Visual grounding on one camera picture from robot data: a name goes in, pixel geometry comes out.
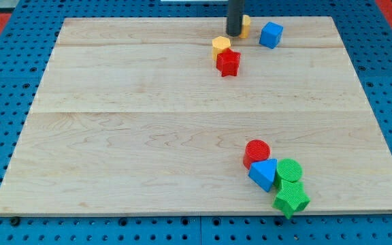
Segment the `yellow block behind arm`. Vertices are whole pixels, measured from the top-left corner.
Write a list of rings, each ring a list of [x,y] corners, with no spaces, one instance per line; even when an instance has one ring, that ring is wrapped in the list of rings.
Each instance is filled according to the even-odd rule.
[[[251,17],[249,15],[244,14],[242,16],[242,30],[239,35],[239,38],[246,39],[249,36],[250,26],[251,26]]]

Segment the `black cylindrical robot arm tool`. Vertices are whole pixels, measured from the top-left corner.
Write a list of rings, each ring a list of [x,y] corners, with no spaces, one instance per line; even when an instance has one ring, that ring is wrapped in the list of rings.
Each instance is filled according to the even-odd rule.
[[[242,32],[242,16],[245,0],[229,0],[227,8],[226,34],[237,37]]]

